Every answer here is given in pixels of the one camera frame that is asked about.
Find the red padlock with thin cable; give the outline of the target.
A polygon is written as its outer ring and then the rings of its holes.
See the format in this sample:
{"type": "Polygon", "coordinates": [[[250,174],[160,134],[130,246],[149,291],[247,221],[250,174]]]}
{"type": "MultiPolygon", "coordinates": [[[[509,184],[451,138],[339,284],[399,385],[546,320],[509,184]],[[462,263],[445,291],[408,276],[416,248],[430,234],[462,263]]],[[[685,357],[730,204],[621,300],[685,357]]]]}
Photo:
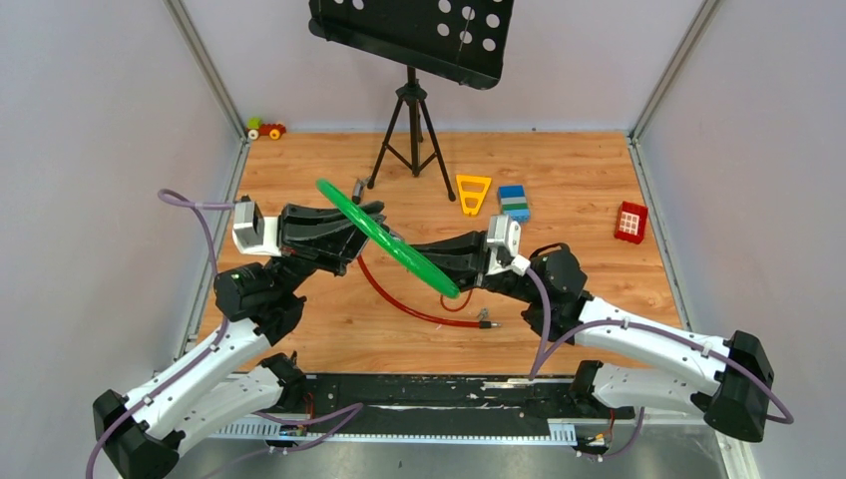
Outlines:
{"type": "Polygon", "coordinates": [[[447,296],[441,295],[439,297],[440,306],[448,312],[459,312],[465,309],[470,300],[472,298],[473,291],[469,290],[466,291],[460,298],[449,298],[447,296]]]}

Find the thick red cable lock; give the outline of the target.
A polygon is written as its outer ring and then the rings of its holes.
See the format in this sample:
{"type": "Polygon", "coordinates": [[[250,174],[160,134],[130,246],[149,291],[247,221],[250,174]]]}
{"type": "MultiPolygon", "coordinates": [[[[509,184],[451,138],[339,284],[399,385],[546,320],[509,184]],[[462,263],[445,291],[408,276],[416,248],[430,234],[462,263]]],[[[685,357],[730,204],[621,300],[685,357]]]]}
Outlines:
{"type": "MultiPolygon", "coordinates": [[[[353,187],[353,190],[352,190],[352,194],[351,194],[351,199],[356,205],[359,205],[362,201],[363,192],[364,192],[364,189],[365,189],[365,186],[366,186],[365,184],[367,183],[367,181],[362,180],[362,179],[356,179],[356,181],[355,181],[355,184],[354,184],[354,187],[353,187]]],[[[494,328],[499,328],[499,327],[502,326],[501,323],[496,322],[496,321],[492,321],[492,320],[490,320],[489,323],[479,323],[478,319],[475,319],[475,320],[456,320],[456,319],[439,317],[439,316],[435,316],[435,315],[432,315],[432,314],[427,314],[427,313],[421,312],[417,309],[414,309],[410,306],[407,306],[406,304],[402,303],[401,301],[396,299],[394,296],[392,296],[387,290],[385,290],[381,286],[381,284],[375,279],[375,277],[370,272],[369,268],[367,267],[367,265],[364,261],[363,256],[361,256],[361,255],[359,256],[359,258],[357,259],[357,263],[358,263],[358,266],[360,267],[361,271],[363,272],[365,278],[367,279],[368,283],[370,284],[370,286],[382,297],[382,299],[387,301],[389,304],[391,304],[392,306],[394,306],[396,309],[400,310],[401,312],[404,312],[405,314],[408,314],[408,315],[413,316],[413,317],[418,318],[418,319],[422,319],[422,320],[427,321],[427,322],[435,323],[438,326],[446,326],[446,327],[460,327],[460,328],[473,328],[473,329],[494,329],[494,328]]]]}

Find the green cable lock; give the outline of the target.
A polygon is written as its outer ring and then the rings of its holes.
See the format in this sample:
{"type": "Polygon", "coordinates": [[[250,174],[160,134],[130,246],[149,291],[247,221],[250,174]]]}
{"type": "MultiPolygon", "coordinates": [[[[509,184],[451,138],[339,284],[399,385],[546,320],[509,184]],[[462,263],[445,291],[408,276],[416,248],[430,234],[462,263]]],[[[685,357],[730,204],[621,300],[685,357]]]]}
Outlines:
{"type": "Polygon", "coordinates": [[[364,209],[356,205],[339,188],[326,179],[315,182],[317,190],[329,200],[362,233],[402,264],[409,272],[437,292],[450,298],[460,294],[458,285],[431,260],[411,245],[394,238],[364,209]]]}

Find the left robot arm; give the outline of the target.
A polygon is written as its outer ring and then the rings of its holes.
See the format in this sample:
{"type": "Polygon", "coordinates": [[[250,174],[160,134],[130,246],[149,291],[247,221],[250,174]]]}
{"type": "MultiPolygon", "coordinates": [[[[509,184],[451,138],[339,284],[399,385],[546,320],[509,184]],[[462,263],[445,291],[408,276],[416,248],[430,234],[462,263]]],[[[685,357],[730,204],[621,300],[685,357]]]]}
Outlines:
{"type": "Polygon", "coordinates": [[[342,209],[287,205],[268,218],[243,198],[228,205],[235,245],[254,262],[218,271],[212,281],[220,326],[146,383],[107,390],[94,402],[96,454],[124,478],[163,478],[200,441],[245,415],[275,406],[297,410],[302,371],[272,348],[299,325],[299,287],[326,271],[345,274],[368,237],[359,219],[382,226],[380,201],[342,209]]]}

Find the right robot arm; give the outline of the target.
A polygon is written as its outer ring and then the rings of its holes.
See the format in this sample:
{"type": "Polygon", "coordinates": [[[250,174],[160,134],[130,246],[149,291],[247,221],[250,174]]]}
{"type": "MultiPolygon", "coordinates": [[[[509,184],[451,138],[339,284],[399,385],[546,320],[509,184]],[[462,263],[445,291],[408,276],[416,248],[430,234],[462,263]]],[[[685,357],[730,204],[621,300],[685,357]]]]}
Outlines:
{"type": "Polygon", "coordinates": [[[587,276],[563,242],[533,251],[524,274],[483,232],[418,243],[460,291],[483,289],[521,301],[524,321],[540,338],[538,371],[564,344],[608,350],[646,364],[635,372],[599,360],[580,364],[570,402],[583,416],[604,408],[648,407],[698,417],[737,440],[764,438],[774,370],[761,340],[737,330],[728,338],[676,329],[589,293],[587,276]]]}

